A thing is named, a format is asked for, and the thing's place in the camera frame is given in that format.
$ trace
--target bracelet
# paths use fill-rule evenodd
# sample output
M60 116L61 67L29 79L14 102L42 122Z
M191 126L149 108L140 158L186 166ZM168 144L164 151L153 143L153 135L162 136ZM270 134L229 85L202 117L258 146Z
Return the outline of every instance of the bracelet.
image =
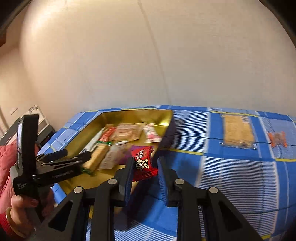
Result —
M13 232L15 232L18 236L22 237L22 238L26 238L26 235L24 235L23 233L21 233L17 228L16 228L16 224L15 222L12 220L11 215L10 215L10 211L12 210L12 207L8 207L5 211L6 214L6 219L7 222L10 226L10 228L13 230Z

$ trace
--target tablecloth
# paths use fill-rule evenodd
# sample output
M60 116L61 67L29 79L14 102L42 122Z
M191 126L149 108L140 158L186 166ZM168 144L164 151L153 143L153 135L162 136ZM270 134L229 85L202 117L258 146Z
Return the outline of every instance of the tablecloth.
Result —
M232 108L170 105L113 108L73 116L40 150L61 150L100 113L122 109L172 109L176 133L163 151L169 167L199 188L218 187L265 240L279 240L296 216L296 117ZM223 114L247 116L256 149L225 147ZM268 132L285 131L288 147L271 147ZM133 215L128 231L115 231L115 240L174 240L177 208L162 202L157 178ZM55 198L65 193L56 184Z

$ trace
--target person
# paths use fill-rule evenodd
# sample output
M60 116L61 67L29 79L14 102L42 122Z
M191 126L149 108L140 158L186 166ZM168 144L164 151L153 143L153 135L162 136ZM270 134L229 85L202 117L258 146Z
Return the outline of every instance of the person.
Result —
M48 196L41 200L42 216L48 217L54 209L54 194L50 189ZM0 225L2 228L2 236L6 235L11 241L19 241L28 237L33 231L34 226L26 215L25 208L35 208L38 205L38 201L27 196L12 196L11 207L8 207L5 213L0 214Z

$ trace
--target gold tray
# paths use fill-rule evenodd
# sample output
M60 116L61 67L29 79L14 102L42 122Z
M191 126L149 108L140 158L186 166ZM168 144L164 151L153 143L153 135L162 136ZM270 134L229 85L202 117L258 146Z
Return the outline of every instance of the gold tray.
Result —
M85 127L66 147L67 157L78 155L86 144L103 128L106 124L118 125L119 123L142 123L154 122L157 134L164 137L160 143L145 143L145 133L142 132L139 140L132 141L131 144L137 146L153 146L155 154L158 147L167 147L170 144L171 137L175 132L174 122L172 122L172 110L122 110L101 113L87 127ZM94 176L81 174L71 179L59 183L63 191L68 194L75 187L81 186L84 189L99 186L104 181L113 178L118 169L124 168L124 165L117 165L113 169L95 171Z

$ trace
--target metal pin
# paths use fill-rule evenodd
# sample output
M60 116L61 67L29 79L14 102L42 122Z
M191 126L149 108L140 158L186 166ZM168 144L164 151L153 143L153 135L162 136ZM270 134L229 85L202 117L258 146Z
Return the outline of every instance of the metal pin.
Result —
M218 192L218 189L215 188L215 187L210 187L209 191L210 191L210 193L214 193L215 194L215 193Z
M83 190L82 187L75 187L74 188L75 193L80 193L80 192L82 192L82 190Z
M178 185L182 185L182 184L184 184L184 180L181 179L181 178L178 178L178 179L175 180L175 183L178 184Z
M113 184L116 184L116 183L117 183L117 180L114 179L114 178L111 178L111 179L108 180L108 183L109 183L110 185L113 185Z

